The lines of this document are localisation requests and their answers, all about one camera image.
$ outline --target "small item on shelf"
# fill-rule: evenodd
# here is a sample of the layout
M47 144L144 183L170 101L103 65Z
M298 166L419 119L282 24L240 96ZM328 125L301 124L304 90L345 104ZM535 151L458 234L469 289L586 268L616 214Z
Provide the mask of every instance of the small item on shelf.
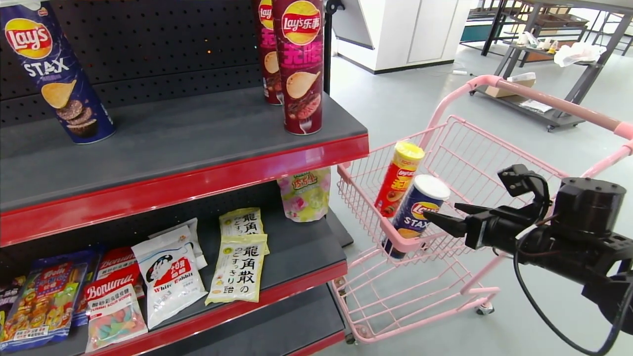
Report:
M81 326L88 323L88 317L85 314L85 309L88 306L88 301L85 298L85 289L88 288L88 284L92 283L97 276L97 269L103 257L103 246L97 245L94 248L88 250L91 253L90 262L88 263L88 269L86 270L84 282L79 290L79 297L75 304L75 311L73 313L73 320L71 326Z
M549 54L556 54L556 50L558 50L558 41L554 41L552 45L549 47Z
M114 134L112 119L73 53L53 5L32 1L0 8L0 14L9 46L73 142L95 143Z
M220 255L205 305L234 300L259 302L267 237L265 234L222 236Z
M255 15L255 36L260 52L264 97L268 104L281 105L284 95L281 91L277 40L273 30L272 0L252 0L251 7Z
M139 273L138 265L129 265L88 286L90 321L86 352L147 333L134 291Z
M132 247L147 285L147 326L153 329L204 297L188 227L177 241L154 238Z
M330 201L330 167L277 179L285 216L294 222L311 222L327 214Z
M105 256L101 259L95 281L100 281L114 271L135 264L137 264L136 257L134 257L134 252L132 252L131 248L121 247L110 250L106 252ZM145 292L143 292L143 282L140 276L139 280L134 283L134 290L136 291L136 298L143 298L145 296Z
M422 148L411 142L396 143L393 159L373 204L382 216L393 217L396 214L424 154Z
M394 228L405 239L419 237L430 224L424 212L438 212L450 196L451 190L440 179L427 174L417 175L393 219ZM391 257L403 258L406 255L393 248L388 239L382 244Z
M259 235L264 233L259 208L242 208L220 216L222 236ZM268 244L264 245L264 256L269 254Z
M0 287L0 340L3 339L3 326L4 321L13 306L13 303L18 299L18 293L20 288L24 284L25 276L16 277L12 282L6 286Z
M161 238L161 239L171 239L169 243L177 241L180 237L180 233L176 232L181 227L186 226L189 228L189 234L191 236L191 243L194 245L194 255L196 256L196 267L198 270L201 270L206 267L206 259L204 258L204 253L202 253L202 248L200 247L200 242L198 242L197 237L197 217L194 217L191 220L185 221L181 224L178 224L174 227L170 227L169 229L165 229L161 232L157 232L156 234L149 235L150 239L153 238Z
M314 134L323 116L323 0L273 0L272 13L284 127L295 135Z
M15 352L68 337L91 254L80 251L36 260L4 323L0 350Z

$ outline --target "white plastic bag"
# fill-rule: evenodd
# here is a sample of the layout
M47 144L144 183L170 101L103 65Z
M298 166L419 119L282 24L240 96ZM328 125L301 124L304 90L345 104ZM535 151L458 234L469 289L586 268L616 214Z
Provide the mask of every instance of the white plastic bag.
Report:
M606 51L601 46L593 46L586 42L576 42L572 46L564 44L554 55L554 63L567 67L576 62L595 62Z
M200 248L200 243L197 238L197 217L194 217L191 220L185 221L181 224L178 224L174 227L170 227L169 229L162 230L161 232L157 232L156 234L149 235L150 239L158 238L161 239L172 239L171 242L177 241L180 238L180 234L178 233L178 229L181 227L188 227L189 233L191 234L191 243L194 245L194 255L196 256L196 266L198 270L201 270L206 267L206 259L204 258L204 254L202 253L202 248Z
M176 242L154 238L132 247L147 285L150 330L206 294L196 268L189 229L181 227L175 231L182 234Z

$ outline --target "black pegboard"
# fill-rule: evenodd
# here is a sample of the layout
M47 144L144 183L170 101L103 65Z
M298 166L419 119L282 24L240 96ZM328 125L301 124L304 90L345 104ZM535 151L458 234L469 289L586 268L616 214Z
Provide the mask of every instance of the black pegboard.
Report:
M110 248L132 246L151 234L194 217L217 219L235 209L270 205L281 206L275 181L5 247L0 250L0 284L2 277L27 273L36 258L79 251L93 243L103 243Z
M260 85L250 0L51 1L106 108ZM5 39L0 127L54 117Z

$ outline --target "metal shelf rack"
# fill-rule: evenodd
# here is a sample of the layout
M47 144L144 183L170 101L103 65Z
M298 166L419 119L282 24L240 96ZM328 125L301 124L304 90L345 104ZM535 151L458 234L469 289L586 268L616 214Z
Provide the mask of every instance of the metal shelf rack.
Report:
M318 134L284 131L282 110L261 95L250 0L51 2L118 132L73 145L20 68L3 70L0 276L92 243L133 245L198 217L208 284L218 216L260 207L270 254L259 303L205 307L200 300L150 333L93 354L159 352L194 345L190 338L202 334L217 336L203 340L221 347L221 334L252 338L255 322L292 338L298 319L314 332L271 352L301 355L342 341L341 318L323 285L347 272L339 240L351 239L331 212L307 224L286 219L274 180L366 156L367 129L324 94ZM1 45L2 67L17 67ZM305 304L280 315L288 303ZM242 320L245 314L258 319ZM80 327L62 343L15 355L77 355L86 332Z

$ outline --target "cardboard box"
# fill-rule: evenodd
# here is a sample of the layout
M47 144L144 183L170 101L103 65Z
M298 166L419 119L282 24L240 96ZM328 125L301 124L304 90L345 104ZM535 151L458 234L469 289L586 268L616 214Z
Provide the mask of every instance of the cardboard box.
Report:
M519 80L514 82L516 84L520 84L522 86L526 86L528 88L531 88L534 83L536 83L536 79L530 79L530 80ZM499 89L499 88L495 88L495 87L488 87L486 88L486 94L492 96L493 98L505 98L506 96L513 96L515 95L515 93L513 92L509 92L503 89Z

